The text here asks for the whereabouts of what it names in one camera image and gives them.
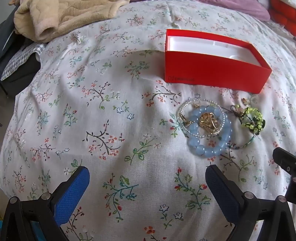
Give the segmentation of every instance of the red box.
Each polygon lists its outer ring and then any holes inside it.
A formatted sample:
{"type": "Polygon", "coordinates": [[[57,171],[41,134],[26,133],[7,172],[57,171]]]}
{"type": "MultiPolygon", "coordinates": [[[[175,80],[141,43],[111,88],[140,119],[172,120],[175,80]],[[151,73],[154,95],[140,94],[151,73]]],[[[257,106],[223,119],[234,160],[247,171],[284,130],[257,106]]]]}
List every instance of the red box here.
{"type": "Polygon", "coordinates": [[[206,32],[167,29],[165,81],[168,83],[208,85],[257,94],[271,72],[261,54],[248,42],[206,32]]]}

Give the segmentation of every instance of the metal screw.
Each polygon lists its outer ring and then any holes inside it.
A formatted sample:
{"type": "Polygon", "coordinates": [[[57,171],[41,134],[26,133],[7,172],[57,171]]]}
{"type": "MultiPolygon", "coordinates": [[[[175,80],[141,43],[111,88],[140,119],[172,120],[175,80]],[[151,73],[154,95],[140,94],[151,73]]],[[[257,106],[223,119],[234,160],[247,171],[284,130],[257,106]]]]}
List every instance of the metal screw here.
{"type": "Polygon", "coordinates": [[[252,199],[254,197],[254,194],[251,192],[245,192],[244,196],[248,199],[252,199]]]}
{"type": "Polygon", "coordinates": [[[279,196],[279,201],[280,202],[286,202],[286,198],[284,196],[279,196]]]}
{"type": "Polygon", "coordinates": [[[17,198],[16,198],[16,197],[12,197],[12,198],[9,200],[9,202],[10,202],[11,204],[14,204],[14,203],[17,202],[17,198]]]}
{"type": "Polygon", "coordinates": [[[41,198],[42,198],[43,200],[47,200],[47,199],[49,199],[49,198],[50,198],[50,193],[49,193],[49,192],[45,192],[45,193],[43,193],[43,194],[41,195],[41,198]]]}

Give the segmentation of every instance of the floral bed sheet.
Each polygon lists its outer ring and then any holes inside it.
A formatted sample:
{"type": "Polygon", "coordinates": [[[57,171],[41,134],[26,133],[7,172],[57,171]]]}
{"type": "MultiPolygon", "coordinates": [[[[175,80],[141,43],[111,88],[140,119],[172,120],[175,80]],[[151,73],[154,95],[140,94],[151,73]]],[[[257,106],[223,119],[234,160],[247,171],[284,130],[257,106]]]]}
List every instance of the floral bed sheet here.
{"type": "MultiPolygon", "coordinates": [[[[83,165],[91,180],[62,226],[69,240],[225,240],[233,225],[205,183],[207,166],[216,164],[258,198],[284,194],[289,182],[272,152],[278,146],[296,151],[295,42],[275,29],[280,31],[273,23],[197,1],[143,1],[121,7],[115,19],[55,39],[41,54],[41,70],[16,97],[0,154],[1,189],[36,199],[83,165]],[[249,41],[273,72],[257,95],[167,84],[167,28],[249,41]],[[225,108],[257,107],[266,127],[244,149],[195,156],[176,121],[178,107],[192,97],[225,108]]],[[[233,121],[231,141],[243,144],[250,133],[233,121]]]]}

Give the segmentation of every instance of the checkered fabric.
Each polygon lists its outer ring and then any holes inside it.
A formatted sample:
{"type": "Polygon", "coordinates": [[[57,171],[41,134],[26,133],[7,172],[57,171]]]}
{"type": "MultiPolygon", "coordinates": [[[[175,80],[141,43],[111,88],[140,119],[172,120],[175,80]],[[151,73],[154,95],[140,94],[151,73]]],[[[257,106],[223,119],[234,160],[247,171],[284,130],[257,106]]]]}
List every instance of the checkered fabric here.
{"type": "Polygon", "coordinates": [[[24,64],[28,58],[31,56],[33,53],[37,53],[38,55],[41,54],[41,52],[45,49],[47,44],[38,44],[38,43],[32,43],[25,49],[23,47],[16,52],[16,54],[9,60],[7,66],[5,67],[2,76],[1,76],[1,81],[5,80],[8,78],[10,75],[12,75],[19,66],[24,64]]]}

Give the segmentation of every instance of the beige fleece garment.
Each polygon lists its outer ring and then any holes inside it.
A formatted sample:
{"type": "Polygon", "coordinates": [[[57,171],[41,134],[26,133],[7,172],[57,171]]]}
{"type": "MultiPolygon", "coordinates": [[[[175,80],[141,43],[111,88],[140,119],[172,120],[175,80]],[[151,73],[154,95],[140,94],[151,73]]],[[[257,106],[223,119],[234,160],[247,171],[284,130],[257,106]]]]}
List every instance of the beige fleece garment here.
{"type": "Polygon", "coordinates": [[[46,43],[84,25],[115,17],[129,0],[23,0],[15,12],[16,32],[46,43]]]}

